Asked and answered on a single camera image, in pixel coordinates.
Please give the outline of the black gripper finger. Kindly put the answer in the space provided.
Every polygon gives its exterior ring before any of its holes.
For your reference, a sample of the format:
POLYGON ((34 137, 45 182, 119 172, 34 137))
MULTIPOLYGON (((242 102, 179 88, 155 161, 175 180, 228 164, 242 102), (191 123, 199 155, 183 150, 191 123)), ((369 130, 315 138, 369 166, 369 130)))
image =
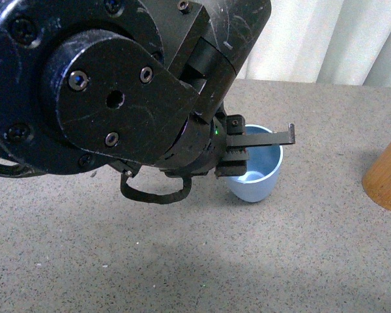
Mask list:
POLYGON ((289 123, 285 132, 268 132, 259 125, 246 125, 242 135, 228 136, 229 147, 265 147, 272 145, 293 145, 295 139, 295 125, 289 123))
POLYGON ((230 149, 215 168, 217 177, 239 177, 247 172, 249 152, 243 148, 230 149))

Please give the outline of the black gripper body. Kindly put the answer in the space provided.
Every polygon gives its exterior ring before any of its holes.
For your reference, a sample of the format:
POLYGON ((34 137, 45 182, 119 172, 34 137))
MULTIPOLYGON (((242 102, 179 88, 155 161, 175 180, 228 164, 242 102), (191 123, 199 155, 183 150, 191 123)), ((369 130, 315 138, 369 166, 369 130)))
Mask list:
POLYGON ((210 123, 191 115, 182 133, 159 161, 159 168, 168 177, 206 175, 216 168, 224 157, 227 137, 245 133, 245 118, 242 115, 226 115, 218 112, 210 123))

